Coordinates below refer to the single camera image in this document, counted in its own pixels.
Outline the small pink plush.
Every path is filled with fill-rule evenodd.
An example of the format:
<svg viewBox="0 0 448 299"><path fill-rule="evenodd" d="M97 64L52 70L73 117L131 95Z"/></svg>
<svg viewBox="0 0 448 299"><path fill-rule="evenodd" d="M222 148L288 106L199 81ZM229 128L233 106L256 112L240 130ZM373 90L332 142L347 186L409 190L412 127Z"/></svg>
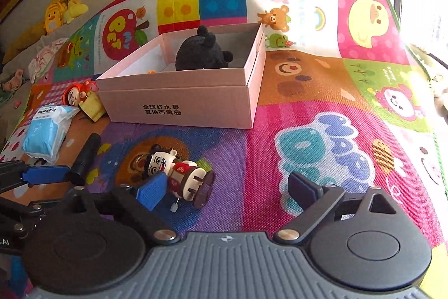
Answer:
<svg viewBox="0 0 448 299"><path fill-rule="evenodd" d="M15 74L6 82L1 84L1 89L4 92L15 92L23 83L24 70L17 69Z"/></svg>

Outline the yellow tiger plush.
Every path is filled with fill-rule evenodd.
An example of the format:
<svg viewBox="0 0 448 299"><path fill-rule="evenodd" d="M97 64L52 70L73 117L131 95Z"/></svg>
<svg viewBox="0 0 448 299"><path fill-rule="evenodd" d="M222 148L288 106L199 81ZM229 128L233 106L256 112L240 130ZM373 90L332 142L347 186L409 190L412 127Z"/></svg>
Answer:
<svg viewBox="0 0 448 299"><path fill-rule="evenodd" d="M59 0L50 2L45 11L44 30L47 34L54 32L64 24L64 13L66 10L67 7L63 2Z"/></svg>

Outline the black cylinder tube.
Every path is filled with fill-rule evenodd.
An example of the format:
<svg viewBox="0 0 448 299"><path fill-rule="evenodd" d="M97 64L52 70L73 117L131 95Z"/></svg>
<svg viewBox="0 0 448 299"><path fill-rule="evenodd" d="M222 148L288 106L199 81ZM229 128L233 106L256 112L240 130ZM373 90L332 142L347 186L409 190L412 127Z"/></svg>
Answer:
<svg viewBox="0 0 448 299"><path fill-rule="evenodd" d="M77 158L74 160L72 167L65 174L65 178L74 186L84 186L86 184L86 176L101 144L101 137L97 133L92 133L83 147L81 148Z"/></svg>

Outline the black plush toy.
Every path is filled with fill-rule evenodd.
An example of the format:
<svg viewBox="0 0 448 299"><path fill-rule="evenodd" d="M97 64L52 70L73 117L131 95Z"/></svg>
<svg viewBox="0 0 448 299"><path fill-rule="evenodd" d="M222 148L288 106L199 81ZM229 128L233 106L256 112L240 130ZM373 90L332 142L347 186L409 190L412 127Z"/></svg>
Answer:
<svg viewBox="0 0 448 299"><path fill-rule="evenodd" d="M177 51L176 71L228 68L233 53L223 51L216 42L216 35L200 25L197 34L187 38Z"/></svg>

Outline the blue wet cotton pack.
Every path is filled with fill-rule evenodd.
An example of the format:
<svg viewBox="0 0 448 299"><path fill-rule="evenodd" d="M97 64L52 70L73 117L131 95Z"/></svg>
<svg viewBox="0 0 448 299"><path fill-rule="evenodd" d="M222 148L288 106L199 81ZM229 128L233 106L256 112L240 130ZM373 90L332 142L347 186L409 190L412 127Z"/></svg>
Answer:
<svg viewBox="0 0 448 299"><path fill-rule="evenodd" d="M22 150L29 157L56 163L72 119L79 111L70 105L50 104L39 108L27 130Z"/></svg>

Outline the white red doll figure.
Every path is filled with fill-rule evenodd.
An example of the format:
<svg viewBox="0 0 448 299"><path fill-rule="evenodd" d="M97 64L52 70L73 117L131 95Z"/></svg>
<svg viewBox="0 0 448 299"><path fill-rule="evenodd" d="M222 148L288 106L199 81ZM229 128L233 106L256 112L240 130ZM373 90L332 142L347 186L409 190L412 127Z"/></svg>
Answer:
<svg viewBox="0 0 448 299"><path fill-rule="evenodd" d="M194 208L203 208L213 191L216 174L206 171L196 162L182 160L175 149L163 149L154 144L144 163L144 180L162 174L165 178L166 190L176 197L170 211L176 213L179 202L184 200L193 203Z"/></svg>

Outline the pink white crumpled cloth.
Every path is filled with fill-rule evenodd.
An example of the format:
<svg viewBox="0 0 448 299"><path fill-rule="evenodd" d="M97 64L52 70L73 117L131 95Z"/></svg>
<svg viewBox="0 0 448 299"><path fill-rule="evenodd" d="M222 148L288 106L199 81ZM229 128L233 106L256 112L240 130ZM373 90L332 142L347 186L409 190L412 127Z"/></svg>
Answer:
<svg viewBox="0 0 448 299"><path fill-rule="evenodd" d="M66 41L67 38L57 39L38 51L28 65L29 80L32 84L35 84L48 71L55 54Z"/></svg>

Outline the yellow duck plush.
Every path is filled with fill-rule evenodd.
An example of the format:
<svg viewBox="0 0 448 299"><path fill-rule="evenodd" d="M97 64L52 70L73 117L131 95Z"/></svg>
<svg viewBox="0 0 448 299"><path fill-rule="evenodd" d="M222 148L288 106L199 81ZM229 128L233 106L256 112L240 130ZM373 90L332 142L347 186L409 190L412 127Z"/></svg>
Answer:
<svg viewBox="0 0 448 299"><path fill-rule="evenodd" d="M89 11L88 6L80 0L60 0L60 2L65 8L63 12L63 22L65 24L69 24L73 19Z"/></svg>

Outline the red hooded doll keychain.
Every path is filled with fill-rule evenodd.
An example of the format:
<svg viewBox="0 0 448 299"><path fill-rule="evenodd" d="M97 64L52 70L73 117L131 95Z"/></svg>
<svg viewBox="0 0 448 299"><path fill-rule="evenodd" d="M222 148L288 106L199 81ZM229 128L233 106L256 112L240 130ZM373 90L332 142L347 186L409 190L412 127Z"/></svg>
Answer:
<svg viewBox="0 0 448 299"><path fill-rule="evenodd" d="M65 105L79 107L90 120L97 122L106 113L98 92L99 87L93 80L73 83L65 90L62 101Z"/></svg>

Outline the pink cardboard box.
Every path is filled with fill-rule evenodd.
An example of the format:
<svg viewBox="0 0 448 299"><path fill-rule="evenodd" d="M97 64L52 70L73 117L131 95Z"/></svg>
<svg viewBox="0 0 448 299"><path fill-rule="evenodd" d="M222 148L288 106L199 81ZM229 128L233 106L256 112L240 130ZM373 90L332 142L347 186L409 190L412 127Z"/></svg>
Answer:
<svg viewBox="0 0 448 299"><path fill-rule="evenodd" d="M164 33L96 79L114 122L250 129L266 61L260 24L210 27L233 54L227 68L178 71L175 57L194 29Z"/></svg>

